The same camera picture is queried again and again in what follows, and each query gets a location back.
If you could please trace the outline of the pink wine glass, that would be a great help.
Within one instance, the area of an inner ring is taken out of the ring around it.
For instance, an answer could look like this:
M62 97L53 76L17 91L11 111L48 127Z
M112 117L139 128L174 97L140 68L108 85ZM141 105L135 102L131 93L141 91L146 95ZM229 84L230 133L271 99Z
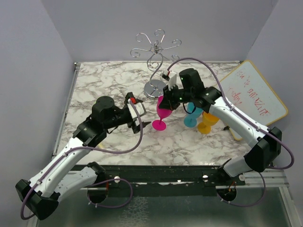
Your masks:
M157 114L159 116L159 120L154 120L152 122L152 127L157 130L157 131L163 131L166 129L166 124L165 122L163 121L163 119L169 117L171 114L172 114L172 111L171 110L168 110L168 109L160 109L159 108L159 105L161 103L161 101L163 100L163 97L164 96L160 96L158 98L158 102L157 102L157 108L156 108L156 111L157 111Z

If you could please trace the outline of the blue wine glass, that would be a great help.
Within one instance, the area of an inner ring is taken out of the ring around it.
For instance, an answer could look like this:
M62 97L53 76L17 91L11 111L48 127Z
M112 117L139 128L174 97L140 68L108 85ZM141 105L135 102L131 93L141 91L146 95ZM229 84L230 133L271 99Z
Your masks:
M195 107L193 103L188 103L186 107L186 117L184 118L184 125L188 128L193 128L197 125L197 118L203 113L201 108Z

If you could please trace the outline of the orange wine glass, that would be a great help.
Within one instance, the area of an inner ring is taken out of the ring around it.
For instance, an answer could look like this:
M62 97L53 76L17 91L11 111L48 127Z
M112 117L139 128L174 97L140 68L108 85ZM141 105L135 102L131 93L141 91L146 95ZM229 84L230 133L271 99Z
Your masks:
M211 132L211 127L217 124L219 118L210 114L203 112L202 121L197 125L197 129L201 134L209 134Z

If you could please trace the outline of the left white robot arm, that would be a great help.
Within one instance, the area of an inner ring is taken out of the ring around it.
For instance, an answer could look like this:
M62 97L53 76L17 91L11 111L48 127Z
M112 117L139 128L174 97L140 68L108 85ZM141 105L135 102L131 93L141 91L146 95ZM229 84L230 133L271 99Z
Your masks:
M42 170L29 180L21 179L15 188L22 201L20 216L29 208L39 220L49 217L66 197L86 186L101 186L107 183L104 168L96 162L87 164L79 173L68 176L71 169L91 151L100 149L98 144L110 133L126 124L133 133L143 136L143 128L148 122L141 117L146 114L143 101L129 92L125 96L123 108L115 105L109 96L99 97L92 106L91 114L69 139L65 147Z

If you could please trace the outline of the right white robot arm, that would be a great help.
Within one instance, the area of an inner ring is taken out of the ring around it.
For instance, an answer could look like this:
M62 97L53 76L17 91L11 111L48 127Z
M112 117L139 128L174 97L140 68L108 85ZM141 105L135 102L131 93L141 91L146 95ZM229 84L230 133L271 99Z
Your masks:
M193 103L195 107L211 114L237 132L251 150L242 157L225 162L217 179L223 185L232 182L235 176L249 172L263 172L281 153L282 132L258 123L223 97L215 87L205 87L197 70L190 68L179 74L183 88L176 85L176 76L170 78L163 89L160 109L176 110L180 104Z

